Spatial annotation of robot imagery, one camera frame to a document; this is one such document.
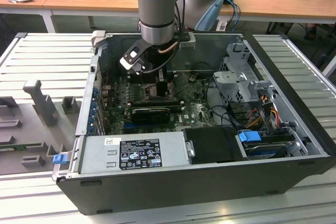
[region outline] blue tab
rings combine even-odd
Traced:
[[[54,165],[64,165],[67,163],[67,157],[68,157],[68,154],[54,155],[54,158],[52,159],[52,163]]]
[[[261,141],[260,135],[257,131],[243,131],[239,135],[240,141],[243,142],[253,142]]]

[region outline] black cable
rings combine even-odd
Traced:
[[[204,65],[206,65],[208,68],[210,68],[212,71],[216,72],[216,70],[214,70],[214,69],[213,69],[207,62],[205,62],[205,61],[197,61],[197,62],[191,64],[191,65],[190,65],[190,71],[193,71],[193,70],[194,70],[193,67],[195,67],[196,65],[199,65],[199,64],[204,64]]]
[[[232,8],[233,8],[233,14],[232,14],[232,17],[230,18],[229,22],[226,24],[226,26],[228,26],[232,22],[235,14],[236,14],[236,8],[234,6],[232,6]]]
[[[182,7],[182,23],[181,27],[182,29],[180,30],[180,35],[182,33],[182,30],[184,29],[184,17],[185,17],[185,0],[183,0],[183,7]]]
[[[305,31],[307,31],[307,29],[305,28],[305,26],[301,25],[300,23],[298,23],[299,26],[302,27],[302,29],[304,29]]]
[[[178,7],[177,3],[175,3],[175,7],[176,7],[176,10],[177,10],[177,18],[179,19],[179,21],[178,21],[179,31],[178,32],[181,36],[181,34],[182,34],[182,23],[181,23],[180,10],[179,10],[179,7]]]
[[[152,70],[148,70],[148,71],[143,71],[142,73],[154,73],[156,71],[159,71],[161,68],[163,68],[164,66],[166,66],[176,55],[177,51],[178,51],[178,47],[179,45],[176,46],[177,49],[174,50],[174,52],[172,53],[172,55],[168,58],[168,60],[166,60],[164,63],[162,63],[160,66],[158,66],[157,68],[154,68]]]
[[[237,22],[235,23],[235,25],[232,27],[232,30],[236,28],[236,25],[238,24],[238,21],[240,19],[240,14],[241,14],[241,11],[240,11],[240,7],[239,5],[235,4],[238,8],[238,18],[237,18]]]
[[[183,10],[182,10],[182,30],[184,29],[184,17],[185,17],[185,0],[183,0]]]

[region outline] warning label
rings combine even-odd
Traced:
[[[120,142],[120,169],[154,167],[162,167],[159,139]]]

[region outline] wooden table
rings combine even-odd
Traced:
[[[234,0],[241,9],[240,20],[291,23],[334,23],[336,0]],[[33,0],[12,4],[0,0],[0,13],[42,15],[47,30],[57,31],[54,15],[138,17],[137,0]],[[220,20],[230,19],[233,9],[222,8]]]

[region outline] gray metal bracket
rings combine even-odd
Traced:
[[[38,167],[38,166],[44,166],[46,162],[40,155],[23,156],[21,164],[26,168],[33,168],[33,167]]]
[[[42,116],[44,122],[47,126],[53,126],[56,123],[56,119],[53,116],[53,112],[55,110],[54,104],[50,104],[48,102],[48,96],[45,96],[41,92],[41,81],[40,80],[30,80],[26,81],[23,90],[30,94],[31,98],[35,103],[35,110],[39,112]]]

